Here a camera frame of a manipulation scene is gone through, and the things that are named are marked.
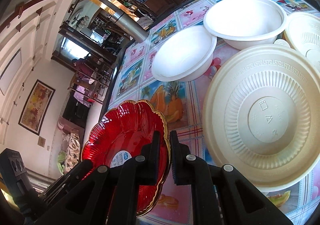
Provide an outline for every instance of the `beige plastic bowl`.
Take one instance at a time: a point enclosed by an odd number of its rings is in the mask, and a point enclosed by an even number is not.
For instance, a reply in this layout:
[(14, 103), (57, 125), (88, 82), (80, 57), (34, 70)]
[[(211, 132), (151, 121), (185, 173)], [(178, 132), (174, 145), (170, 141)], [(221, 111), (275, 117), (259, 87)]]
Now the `beige plastic bowl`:
[(304, 12), (295, 12), (288, 16), (288, 26), (284, 37), (290, 47), (320, 70), (320, 19)]

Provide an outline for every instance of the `gold rim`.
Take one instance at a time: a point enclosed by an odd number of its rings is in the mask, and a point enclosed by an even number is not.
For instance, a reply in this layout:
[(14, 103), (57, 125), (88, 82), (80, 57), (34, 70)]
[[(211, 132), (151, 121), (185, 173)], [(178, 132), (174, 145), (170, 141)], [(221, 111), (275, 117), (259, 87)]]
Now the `gold rim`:
[[(169, 142), (169, 132), (168, 132), (168, 123), (167, 123), (167, 120), (165, 118), (165, 116), (158, 110), (156, 110), (153, 106), (153, 104), (151, 104), (150, 101), (148, 100), (145, 100), (145, 99), (141, 99), (141, 100), (138, 100), (138, 101), (134, 101), (134, 100), (125, 100), (124, 102), (122, 102), (121, 104), (119, 104), (116, 108), (112, 108), (110, 110), (108, 110), (104, 115), (103, 117), (106, 116), (106, 114), (108, 114), (109, 112), (113, 111), (113, 110), (117, 110), (122, 104), (124, 103), (132, 103), (132, 104), (138, 104), (140, 102), (144, 102), (146, 104), (148, 104), (148, 106), (151, 108), (152, 112), (153, 113), (156, 113), (162, 120), (162, 123), (163, 123), (163, 126), (164, 126), (164, 141), (165, 141), (165, 144), (167, 146), (167, 150), (168, 150), (168, 160), (167, 160), (167, 166), (166, 166), (166, 169), (164, 170), (164, 173), (160, 179), (160, 181), (158, 182), (157, 184), (157, 189), (156, 189), (156, 193), (155, 195), (153, 196), (153, 199), (152, 201), (150, 202), (150, 204), (141, 212), (138, 212), (137, 213), (137, 217), (140, 217), (142, 215), (145, 215), (146, 213), (148, 213), (149, 211), (152, 210), (152, 208), (156, 205), (156, 203), (158, 202), (158, 199), (161, 195), (161, 191), (162, 191), (162, 186), (163, 186), (163, 183), (165, 182), (165, 180), (167, 179), (167, 176), (169, 174), (169, 171), (170, 171), (170, 166), (171, 166), (171, 146), (170, 146), (170, 142)], [(90, 131), (90, 134), (89, 134), (89, 138), (91, 136), (91, 133), (92, 133), (92, 130), (99, 124), (95, 124), (94, 127), (91, 129)], [(83, 155), (83, 150), (85, 148), (85, 146), (90, 142), (90, 140), (88, 140), (83, 148), (82, 148), (82, 151), (81, 151), (81, 161), (83, 160), (82, 159), (82, 155)]]

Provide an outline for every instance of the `screw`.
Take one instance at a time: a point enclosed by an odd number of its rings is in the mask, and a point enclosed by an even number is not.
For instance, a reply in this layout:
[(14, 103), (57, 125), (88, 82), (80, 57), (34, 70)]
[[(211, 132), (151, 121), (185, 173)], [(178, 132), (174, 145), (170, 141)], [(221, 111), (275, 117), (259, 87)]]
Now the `screw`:
[(231, 172), (233, 170), (233, 166), (230, 164), (226, 164), (223, 168), (227, 172)]
[(106, 172), (107, 170), (108, 170), (108, 167), (105, 166), (105, 165), (100, 165), (100, 166), (98, 167), (98, 172), (100, 172), (100, 173), (104, 173), (104, 172)]
[(146, 158), (144, 156), (136, 156), (137, 162), (143, 162)]
[(196, 156), (194, 156), (194, 155), (187, 155), (187, 156), (186, 156), (186, 159), (187, 159), (188, 161), (194, 161), (194, 160), (196, 159)]

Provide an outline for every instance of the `stacked plates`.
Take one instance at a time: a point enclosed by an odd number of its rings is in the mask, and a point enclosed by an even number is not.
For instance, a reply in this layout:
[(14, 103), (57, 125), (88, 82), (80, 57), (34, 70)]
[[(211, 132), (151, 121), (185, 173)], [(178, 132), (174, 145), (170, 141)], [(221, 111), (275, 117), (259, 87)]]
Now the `stacked plates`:
[(320, 71), (320, 19), (314, 15), (296, 12), (288, 16), (284, 37), (291, 48), (306, 56)]
[(319, 74), (295, 50), (271, 44), (237, 53), (203, 106), (215, 164), (232, 164), (263, 192), (297, 183), (319, 160), (319, 101)]

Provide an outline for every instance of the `tablecloth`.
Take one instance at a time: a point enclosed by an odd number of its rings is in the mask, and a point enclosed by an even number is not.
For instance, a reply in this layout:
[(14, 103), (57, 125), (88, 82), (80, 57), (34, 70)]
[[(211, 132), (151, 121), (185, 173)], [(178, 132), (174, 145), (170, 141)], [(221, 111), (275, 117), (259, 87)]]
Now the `tablecloth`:
[[(213, 161), (204, 144), (201, 120), (204, 96), (217, 70), (239, 50), (218, 38), (210, 68), (204, 75), (190, 82), (168, 83), (155, 80), (151, 74), (151, 65), (168, 37), (189, 26), (202, 25), (205, 13), (219, 1), (221, 0), (196, 0), (153, 27), (143, 43), (131, 45), (125, 52), (109, 105), (111, 109), (128, 99), (152, 101), (166, 116), (169, 129), (177, 131), (180, 143), (188, 145), (192, 154), (205, 159), (209, 164), (213, 164)], [(303, 11), (320, 17), (320, 13), (304, 0), (273, 1), (281, 5), (288, 14)], [(270, 192), (267, 196), (274, 197), (287, 191), (290, 191), (290, 196), (279, 209), (295, 225), (304, 224), (320, 201), (320, 164), (300, 182), (285, 190)], [(192, 220), (190, 186), (174, 185), (170, 172), (157, 205), (151, 212), (140, 217), (137, 223), (192, 224)]]

